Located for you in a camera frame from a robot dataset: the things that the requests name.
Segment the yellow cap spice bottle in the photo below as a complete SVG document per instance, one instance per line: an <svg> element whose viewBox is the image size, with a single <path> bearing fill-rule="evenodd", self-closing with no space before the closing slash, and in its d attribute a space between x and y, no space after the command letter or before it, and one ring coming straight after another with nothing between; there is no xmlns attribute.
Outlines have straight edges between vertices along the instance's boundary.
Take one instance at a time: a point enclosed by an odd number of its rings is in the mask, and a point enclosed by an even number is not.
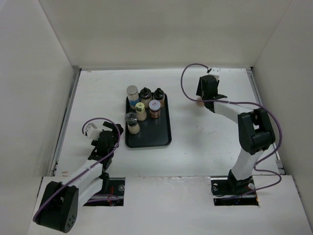
<svg viewBox="0 0 313 235"><path fill-rule="evenodd" d="M136 111L136 115L137 115L137 119L139 121L144 121L147 118L147 113L145 111L145 105L142 102L138 102L135 105L135 111Z"/></svg>

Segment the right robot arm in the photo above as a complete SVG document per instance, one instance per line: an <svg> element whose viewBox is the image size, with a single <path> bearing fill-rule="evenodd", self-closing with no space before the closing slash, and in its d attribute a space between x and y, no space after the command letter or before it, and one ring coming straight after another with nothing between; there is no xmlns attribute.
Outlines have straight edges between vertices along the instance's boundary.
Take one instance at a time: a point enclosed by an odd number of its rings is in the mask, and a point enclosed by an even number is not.
<svg viewBox="0 0 313 235"><path fill-rule="evenodd" d="M238 124L241 151L229 171L226 186L238 194L251 183L252 170L262 153L276 140L267 111L260 107L250 109L231 104L226 96L218 93L219 81L212 75L199 78L196 95L207 109Z"/></svg>

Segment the black cap spice bottle front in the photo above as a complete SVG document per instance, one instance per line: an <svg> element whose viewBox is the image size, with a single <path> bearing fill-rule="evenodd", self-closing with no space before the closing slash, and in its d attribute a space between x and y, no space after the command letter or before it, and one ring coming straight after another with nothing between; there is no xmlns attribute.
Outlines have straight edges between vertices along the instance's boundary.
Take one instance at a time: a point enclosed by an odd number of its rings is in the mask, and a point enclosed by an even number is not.
<svg viewBox="0 0 313 235"><path fill-rule="evenodd" d="M152 92L149 88L144 87L141 89L140 93L140 101L144 104L145 108L149 108L149 103L152 100Z"/></svg>

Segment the pink cap spice bottle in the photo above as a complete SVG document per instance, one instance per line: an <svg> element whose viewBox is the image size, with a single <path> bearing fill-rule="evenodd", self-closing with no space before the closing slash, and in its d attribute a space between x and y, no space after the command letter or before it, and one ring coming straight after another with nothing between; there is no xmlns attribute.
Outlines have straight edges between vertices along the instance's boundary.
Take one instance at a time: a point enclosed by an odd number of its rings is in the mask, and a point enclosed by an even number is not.
<svg viewBox="0 0 313 235"><path fill-rule="evenodd" d="M197 100L196 104L197 104L198 106L201 106L201 107L204 106L204 103L203 103L202 101L200 101L200 100Z"/></svg>

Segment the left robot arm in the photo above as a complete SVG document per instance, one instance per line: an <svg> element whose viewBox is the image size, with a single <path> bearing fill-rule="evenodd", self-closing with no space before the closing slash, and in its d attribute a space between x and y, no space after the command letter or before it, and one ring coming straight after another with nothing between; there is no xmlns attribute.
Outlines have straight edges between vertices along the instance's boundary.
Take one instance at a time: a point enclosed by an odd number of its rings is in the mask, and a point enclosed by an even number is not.
<svg viewBox="0 0 313 235"><path fill-rule="evenodd" d="M91 138L93 150L76 172L64 181L51 181L46 187L38 210L33 216L37 225L68 233L76 222L79 209L84 206L122 206L125 179L110 178L107 169L119 146L123 127L101 118L103 127L91 120L82 133Z"/></svg>

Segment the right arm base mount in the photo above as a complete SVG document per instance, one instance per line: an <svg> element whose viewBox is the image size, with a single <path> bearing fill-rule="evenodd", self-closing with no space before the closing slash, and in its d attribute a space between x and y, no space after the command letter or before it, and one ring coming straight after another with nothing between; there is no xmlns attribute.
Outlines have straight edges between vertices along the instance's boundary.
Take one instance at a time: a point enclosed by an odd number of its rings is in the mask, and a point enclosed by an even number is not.
<svg viewBox="0 0 313 235"><path fill-rule="evenodd" d="M252 176L237 180L231 170L226 178L212 178L211 192L215 206L259 206Z"/></svg>

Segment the silver cap blue label bottle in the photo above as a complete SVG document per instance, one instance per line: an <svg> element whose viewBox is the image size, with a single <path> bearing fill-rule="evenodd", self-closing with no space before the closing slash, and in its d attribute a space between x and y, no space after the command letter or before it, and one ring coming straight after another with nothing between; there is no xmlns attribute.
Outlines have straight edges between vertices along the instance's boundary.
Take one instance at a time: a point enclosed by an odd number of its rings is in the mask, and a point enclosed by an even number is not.
<svg viewBox="0 0 313 235"><path fill-rule="evenodd" d="M130 85L127 87L126 91L127 91L129 106L133 110L135 110L136 104L140 102L137 86Z"/></svg>

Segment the white lid red logo jar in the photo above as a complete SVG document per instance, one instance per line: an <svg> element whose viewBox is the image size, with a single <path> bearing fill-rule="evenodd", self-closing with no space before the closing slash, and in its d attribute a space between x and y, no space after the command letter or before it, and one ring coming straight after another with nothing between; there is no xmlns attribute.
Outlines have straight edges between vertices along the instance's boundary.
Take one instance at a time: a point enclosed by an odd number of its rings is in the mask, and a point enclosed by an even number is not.
<svg viewBox="0 0 313 235"><path fill-rule="evenodd" d="M149 103L149 112L152 118L160 117L161 103L158 100L151 100Z"/></svg>

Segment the black cap spice bottle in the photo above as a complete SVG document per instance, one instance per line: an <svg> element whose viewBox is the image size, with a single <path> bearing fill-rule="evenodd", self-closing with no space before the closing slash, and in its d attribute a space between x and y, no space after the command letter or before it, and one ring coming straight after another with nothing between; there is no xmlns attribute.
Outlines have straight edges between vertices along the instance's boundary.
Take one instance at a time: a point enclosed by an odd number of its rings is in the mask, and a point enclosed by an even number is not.
<svg viewBox="0 0 313 235"><path fill-rule="evenodd" d="M152 100L152 92L149 88L144 87L141 89L140 93L140 101L144 104L145 108L149 108L149 103Z"/></svg>
<svg viewBox="0 0 313 235"><path fill-rule="evenodd" d="M165 98L165 93L161 88L157 88L153 95L155 100L163 100Z"/></svg>

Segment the grey clear cap spice bottle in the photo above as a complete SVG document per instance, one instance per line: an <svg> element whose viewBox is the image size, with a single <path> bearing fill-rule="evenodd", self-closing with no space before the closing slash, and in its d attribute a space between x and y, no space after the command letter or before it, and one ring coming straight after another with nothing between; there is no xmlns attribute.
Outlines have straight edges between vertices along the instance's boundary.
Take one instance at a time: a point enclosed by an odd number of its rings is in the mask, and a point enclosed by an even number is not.
<svg viewBox="0 0 313 235"><path fill-rule="evenodd" d="M125 122L127 124L128 130L131 134L138 134L140 131L140 126L138 124L138 119L136 113L129 112L125 115Z"/></svg>

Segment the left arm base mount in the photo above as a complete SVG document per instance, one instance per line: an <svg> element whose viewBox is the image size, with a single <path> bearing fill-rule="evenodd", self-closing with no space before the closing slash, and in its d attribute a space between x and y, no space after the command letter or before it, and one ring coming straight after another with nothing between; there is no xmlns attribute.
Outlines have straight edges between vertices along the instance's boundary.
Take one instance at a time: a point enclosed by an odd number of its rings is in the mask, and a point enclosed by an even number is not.
<svg viewBox="0 0 313 235"><path fill-rule="evenodd" d="M85 207L119 207L124 206L124 193L126 178L110 177L109 173L103 173L102 189L89 199Z"/></svg>

